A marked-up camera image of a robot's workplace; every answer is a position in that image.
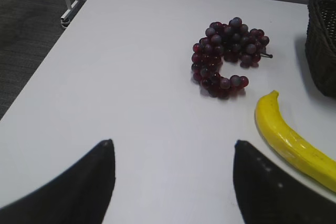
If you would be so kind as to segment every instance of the banana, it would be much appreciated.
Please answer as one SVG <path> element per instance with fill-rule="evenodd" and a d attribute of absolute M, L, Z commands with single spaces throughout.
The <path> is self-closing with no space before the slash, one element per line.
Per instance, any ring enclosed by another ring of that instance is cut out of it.
<path fill-rule="evenodd" d="M 336 162 L 287 125 L 279 111 L 278 95 L 274 90 L 257 103 L 255 119 L 260 133 L 291 165 L 336 192 Z"/>

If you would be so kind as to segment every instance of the dark brown basket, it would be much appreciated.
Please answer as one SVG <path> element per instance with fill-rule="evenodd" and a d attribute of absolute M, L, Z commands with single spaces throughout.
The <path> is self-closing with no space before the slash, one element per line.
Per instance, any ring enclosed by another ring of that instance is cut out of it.
<path fill-rule="evenodd" d="M 316 87 L 336 98 L 336 0 L 309 0 L 306 57 Z"/>

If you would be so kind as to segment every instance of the gray carpet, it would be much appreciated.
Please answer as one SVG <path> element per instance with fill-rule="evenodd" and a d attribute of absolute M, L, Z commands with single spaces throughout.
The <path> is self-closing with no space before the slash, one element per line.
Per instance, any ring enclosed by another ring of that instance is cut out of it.
<path fill-rule="evenodd" d="M 63 30 L 64 0 L 0 0 L 0 119 Z"/>

